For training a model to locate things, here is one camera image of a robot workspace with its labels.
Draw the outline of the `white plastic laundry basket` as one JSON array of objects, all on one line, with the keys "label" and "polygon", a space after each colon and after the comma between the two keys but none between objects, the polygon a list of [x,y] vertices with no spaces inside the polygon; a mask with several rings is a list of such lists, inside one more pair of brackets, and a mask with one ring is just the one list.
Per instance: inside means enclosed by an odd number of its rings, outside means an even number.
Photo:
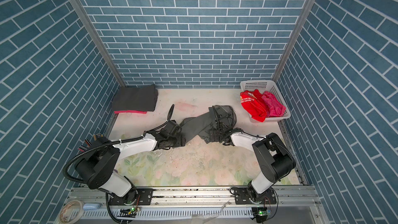
[{"label": "white plastic laundry basket", "polygon": [[272,80],[247,80],[240,83],[240,103],[257,122],[278,122],[291,117],[282,94]]}]

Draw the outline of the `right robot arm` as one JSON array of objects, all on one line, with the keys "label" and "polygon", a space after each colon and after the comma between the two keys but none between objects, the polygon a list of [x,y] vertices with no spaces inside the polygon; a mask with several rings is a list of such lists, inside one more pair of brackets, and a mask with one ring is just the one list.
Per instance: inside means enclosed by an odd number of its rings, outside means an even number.
[{"label": "right robot arm", "polygon": [[265,193],[296,166],[292,154],[276,133],[260,136],[222,124],[211,128],[209,135],[212,142],[242,147],[255,153],[261,172],[247,189],[249,198],[254,202],[264,199]]}]

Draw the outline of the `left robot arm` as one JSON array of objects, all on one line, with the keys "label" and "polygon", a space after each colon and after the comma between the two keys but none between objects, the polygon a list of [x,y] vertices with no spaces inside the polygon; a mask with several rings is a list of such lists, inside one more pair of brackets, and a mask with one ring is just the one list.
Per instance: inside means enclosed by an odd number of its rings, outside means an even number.
[{"label": "left robot arm", "polygon": [[146,131],[137,138],[110,141],[101,137],[76,159],[74,168],[90,189],[101,189],[132,202],[136,187],[116,172],[118,161],[142,152],[184,146],[185,142],[181,126],[171,120],[159,130]]}]

